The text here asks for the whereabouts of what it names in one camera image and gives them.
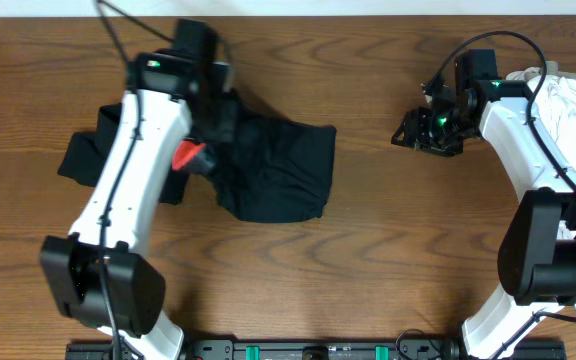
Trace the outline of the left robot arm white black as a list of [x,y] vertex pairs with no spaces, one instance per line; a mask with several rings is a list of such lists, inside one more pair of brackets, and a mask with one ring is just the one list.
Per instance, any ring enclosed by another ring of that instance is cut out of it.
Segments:
[[150,229],[176,149],[232,77],[223,61],[139,54],[89,201],[67,237],[43,242],[39,262],[59,313],[113,339],[99,359],[183,354],[184,332],[163,310],[164,277],[146,259]]

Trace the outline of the dark navy leggings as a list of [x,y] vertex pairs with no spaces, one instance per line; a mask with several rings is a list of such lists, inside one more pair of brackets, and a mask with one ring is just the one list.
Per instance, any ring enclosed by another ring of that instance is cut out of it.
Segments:
[[176,149],[172,169],[209,180],[217,204],[241,221],[320,218],[332,187],[337,129],[294,122],[270,109],[257,111],[239,98],[234,141],[189,137]]

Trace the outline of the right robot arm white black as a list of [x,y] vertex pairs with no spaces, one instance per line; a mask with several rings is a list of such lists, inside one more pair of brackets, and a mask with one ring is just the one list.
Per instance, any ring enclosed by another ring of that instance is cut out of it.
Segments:
[[537,115],[541,88],[498,77],[422,88],[427,106],[405,115],[392,144],[451,157],[481,138],[519,200],[497,255],[498,286],[457,337],[428,345],[434,358],[562,358],[559,344],[526,339],[546,318],[576,323],[576,170]]

